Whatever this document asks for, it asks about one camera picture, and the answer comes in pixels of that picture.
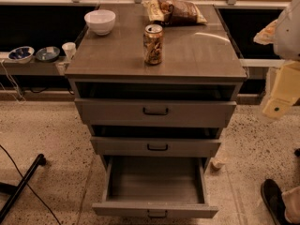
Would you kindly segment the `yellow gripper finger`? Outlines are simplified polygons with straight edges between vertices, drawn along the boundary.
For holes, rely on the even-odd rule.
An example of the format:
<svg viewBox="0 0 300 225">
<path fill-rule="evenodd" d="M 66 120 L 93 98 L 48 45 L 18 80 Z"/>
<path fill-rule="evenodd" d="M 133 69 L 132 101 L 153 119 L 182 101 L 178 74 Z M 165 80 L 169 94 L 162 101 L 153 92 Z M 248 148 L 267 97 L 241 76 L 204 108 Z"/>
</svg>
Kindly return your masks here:
<svg viewBox="0 0 300 225">
<path fill-rule="evenodd" d="M 259 33 L 256 34 L 253 41 L 262 45 L 272 44 L 274 42 L 277 24 L 277 20 L 273 20 L 272 22 L 270 22 L 264 27 L 264 29 L 262 29 Z"/>
<path fill-rule="evenodd" d="M 269 72 L 270 86 L 262 100 L 262 115 L 278 120 L 300 98 L 300 62 L 288 61 Z"/>
</svg>

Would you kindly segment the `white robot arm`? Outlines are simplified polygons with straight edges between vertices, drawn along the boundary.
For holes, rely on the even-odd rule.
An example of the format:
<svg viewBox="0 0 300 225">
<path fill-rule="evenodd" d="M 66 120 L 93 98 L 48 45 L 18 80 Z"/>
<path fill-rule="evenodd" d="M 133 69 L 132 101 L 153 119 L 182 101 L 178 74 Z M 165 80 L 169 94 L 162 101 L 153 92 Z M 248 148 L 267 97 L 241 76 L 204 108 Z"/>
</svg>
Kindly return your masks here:
<svg viewBox="0 0 300 225">
<path fill-rule="evenodd" d="M 253 40 L 272 44 L 274 53 L 285 60 L 262 99 L 262 115 L 278 120 L 300 98 L 300 0 L 292 0 Z"/>
</svg>

